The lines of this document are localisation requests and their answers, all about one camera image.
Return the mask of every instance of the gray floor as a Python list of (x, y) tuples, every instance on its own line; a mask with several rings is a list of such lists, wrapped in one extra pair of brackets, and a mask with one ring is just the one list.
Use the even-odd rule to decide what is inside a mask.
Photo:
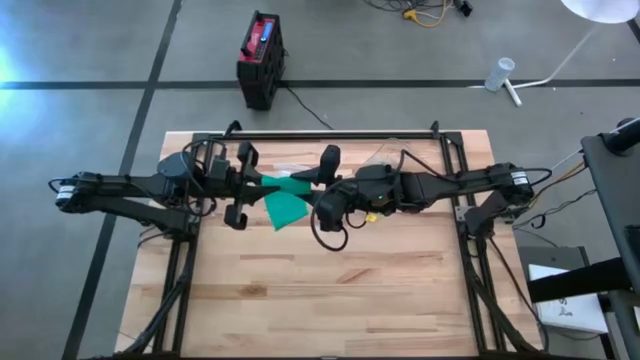
[[(0, 81), (146, 80), (172, 1), (0, 2)], [(286, 78), (482, 79), (501, 56), (515, 79), (546, 76), (588, 30), (559, 1), (474, 1), (422, 29), (355, 0), (186, 0), (161, 80), (233, 80), (237, 50), (254, 9), (282, 16), (291, 56)], [(560, 77), (640, 78), (640, 45), (626, 24), (601, 26)], [(298, 89), (336, 129), (488, 129), (497, 161), (551, 166), (579, 139), (638, 116), (640, 88), (540, 88), (504, 93), (470, 89)], [(103, 219), (66, 215), (46, 181), (80, 170), (116, 173), (142, 97), (140, 90), (0, 91), (0, 356), (59, 358)], [(321, 129), (284, 91), (268, 113), (247, 110), (238, 90), (156, 91), (134, 174), (155, 169), (169, 130)], [(539, 208), (588, 190), (588, 175), (548, 192)], [(139, 226), (119, 220), (82, 356), (115, 342)], [(617, 255), (602, 209), (589, 197), (540, 230), (561, 245), (586, 247), (591, 261)], [(526, 234), (521, 245), (540, 245)], [(553, 352), (598, 357), (599, 344), (552, 336)]]

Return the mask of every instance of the red battery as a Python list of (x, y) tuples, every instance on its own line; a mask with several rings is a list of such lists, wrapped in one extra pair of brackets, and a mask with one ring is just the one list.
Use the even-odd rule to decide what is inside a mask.
[(280, 17), (253, 13), (237, 63), (237, 76), (248, 108), (269, 110), (284, 72)]

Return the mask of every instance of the wooden tabletop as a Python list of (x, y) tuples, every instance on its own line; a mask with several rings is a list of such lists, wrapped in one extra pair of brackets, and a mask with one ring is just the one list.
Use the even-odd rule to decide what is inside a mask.
[[(486, 131), (462, 134), (471, 169), (493, 163)], [(180, 151), (191, 136), (167, 133), (161, 158)], [(277, 174), (291, 164), (317, 166), (327, 144), (335, 144), (342, 150), (339, 173), (348, 176), (384, 142), (253, 145), (260, 152), (258, 170)], [(444, 172), (437, 141), (404, 142), (413, 154)], [(236, 149), (236, 143), (229, 144), (233, 161)], [(423, 171), (412, 161), (404, 169)], [(486, 194), (477, 196), (478, 201), (484, 198)], [(218, 209), (224, 205), (219, 202)], [(417, 215), (394, 214), (360, 230), (350, 229), (349, 245), (340, 253), (316, 243), (308, 217), (275, 232), (264, 202), (245, 206), (245, 212), (245, 231), (225, 226), (221, 213), (202, 221), (182, 356), (477, 355), (450, 200)], [(327, 235), (334, 245), (339, 239)], [(526, 293), (511, 229), (496, 224), (494, 240)], [(158, 309), (169, 250), (170, 242), (159, 238), (138, 251), (116, 350), (131, 344), (130, 337), (136, 337)], [(535, 320), (491, 246), (487, 256), (500, 307), (539, 347)], [(493, 344), (484, 306), (482, 311), (487, 341)], [(165, 341), (169, 346), (175, 311), (172, 315)]]

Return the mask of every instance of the floor tile line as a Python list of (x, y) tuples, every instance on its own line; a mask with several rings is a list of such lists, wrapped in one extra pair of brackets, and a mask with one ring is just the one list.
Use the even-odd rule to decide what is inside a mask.
[[(514, 85), (538, 79), (512, 80)], [(290, 88), (308, 89), (402, 89), (466, 88), (484, 80), (283, 80)], [(556, 79), (539, 87), (638, 87), (640, 79)], [(14, 81), (0, 83), (0, 90), (224, 90), (238, 89), (235, 80), (196, 81)]]
[(640, 26), (638, 26), (638, 23), (634, 19), (631, 19), (627, 21), (627, 25), (629, 25), (629, 29), (631, 29), (631, 32), (636, 37), (636, 40), (638, 40), (638, 43), (640, 43)]
[[(169, 50), (171, 37), (175, 30), (178, 13), (181, 8), (182, 0), (174, 0), (151, 67), (151, 72), (147, 81), (149, 84), (155, 84), (158, 82), (160, 72), (162, 71), (162, 65), (164, 64), (167, 51)], [(131, 171), (138, 143), (140, 142), (140, 136), (142, 135), (142, 129), (144, 127), (149, 108), (151, 107), (153, 93), (153, 87), (145, 87), (142, 99), (140, 100), (140, 106), (138, 107), (138, 111), (136, 112), (136, 116), (129, 133), (129, 139), (122, 156), (120, 169), (118, 170), (118, 174), (120, 175), (128, 174)], [(64, 351), (62, 353), (63, 360), (75, 360), (78, 357), (78, 351), (80, 350), (89, 315), (91, 314), (91, 307), (98, 289), (100, 275), (104, 268), (115, 223), (115, 215), (109, 214), (105, 216), (102, 228), (100, 229), (100, 235), (98, 236), (98, 241), (96, 243), (96, 248), (91, 259), (91, 264), (89, 265), (89, 271), (87, 272), (87, 277), (82, 288), (80, 301), (78, 302), (73, 323), (71, 324), (71, 330), (69, 331), (69, 336), (67, 337)]]

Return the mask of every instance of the green fabric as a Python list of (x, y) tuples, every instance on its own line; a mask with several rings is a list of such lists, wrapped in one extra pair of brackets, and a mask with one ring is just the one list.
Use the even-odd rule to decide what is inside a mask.
[(262, 185), (264, 186), (280, 186), (281, 191), (289, 194), (304, 195), (311, 194), (311, 183), (292, 179), (290, 177), (274, 178), (271, 176), (262, 177)]
[(290, 177), (273, 178), (264, 176), (262, 185), (280, 186), (282, 189), (264, 198), (267, 204), (267, 213), (276, 231), (309, 214), (307, 203), (296, 195), (311, 193), (311, 183)]

